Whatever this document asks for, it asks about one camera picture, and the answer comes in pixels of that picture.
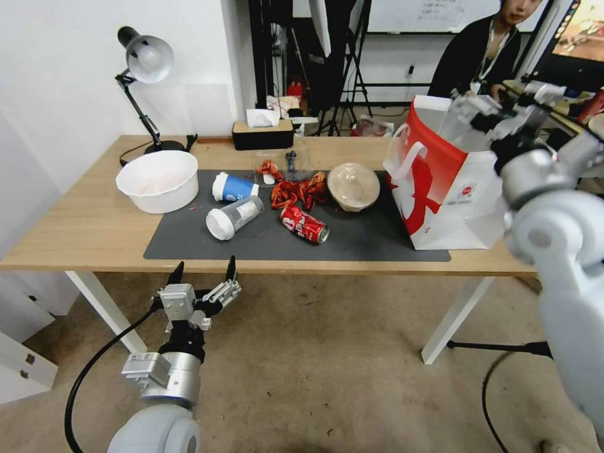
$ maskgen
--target white bowl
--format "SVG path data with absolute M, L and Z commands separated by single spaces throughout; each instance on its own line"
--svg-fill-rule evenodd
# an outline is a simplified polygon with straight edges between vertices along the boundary
M 362 211 L 379 196 L 378 176 L 360 164 L 338 165 L 329 172 L 327 187 L 344 211 Z
M 126 165 L 115 183 L 138 209 L 164 214 L 186 206 L 199 191 L 198 163 L 183 151 L 145 154 Z

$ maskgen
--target blue paper cup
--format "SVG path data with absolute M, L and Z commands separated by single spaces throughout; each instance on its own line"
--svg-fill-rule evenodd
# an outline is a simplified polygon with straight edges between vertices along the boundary
M 212 185 L 212 193 L 216 201 L 237 201 L 251 195 L 258 196 L 260 186 L 252 181 L 221 172 L 216 175 Z

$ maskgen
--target lanyard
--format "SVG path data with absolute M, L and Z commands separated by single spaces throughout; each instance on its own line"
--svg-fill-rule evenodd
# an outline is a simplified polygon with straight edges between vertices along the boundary
M 484 52 L 483 62 L 480 63 L 480 70 L 478 72 L 478 80 L 480 80 L 480 81 L 483 80 L 486 76 L 488 76 L 489 72 L 491 72 L 491 69 L 493 69 L 493 66 L 495 66 L 495 62 L 497 61 L 497 58 L 499 58 L 499 55 L 500 55 L 501 51 L 503 50 L 503 48 L 505 47 L 505 45 L 508 41 L 508 38 L 510 36 L 510 32 L 505 34 L 505 36 L 501 40 L 501 43 L 499 44 L 499 48 L 497 49 L 497 53 L 495 54 L 495 57 L 491 60 L 491 64 L 485 70 L 484 65 L 486 64 L 486 54 L 489 52 L 489 47 L 491 46 L 493 41 L 495 41 L 495 27 L 493 26 L 494 25 L 493 22 L 494 21 L 491 21 L 491 28 L 489 30 L 489 43 L 486 45 L 486 51 Z

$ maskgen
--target whiteboard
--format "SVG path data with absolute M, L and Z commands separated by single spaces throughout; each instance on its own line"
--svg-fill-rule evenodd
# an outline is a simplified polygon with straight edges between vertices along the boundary
M 518 26 L 534 31 L 548 0 Z M 453 32 L 499 11 L 500 0 L 373 0 L 368 31 Z

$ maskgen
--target lamp base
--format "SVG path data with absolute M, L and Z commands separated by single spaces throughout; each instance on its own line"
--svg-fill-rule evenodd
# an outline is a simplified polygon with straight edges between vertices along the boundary
M 156 146 L 155 144 L 149 146 L 149 148 L 145 150 L 145 154 L 155 151 L 185 151 L 185 148 L 181 142 L 177 142 L 175 140 L 166 140 L 162 142 L 160 146 Z

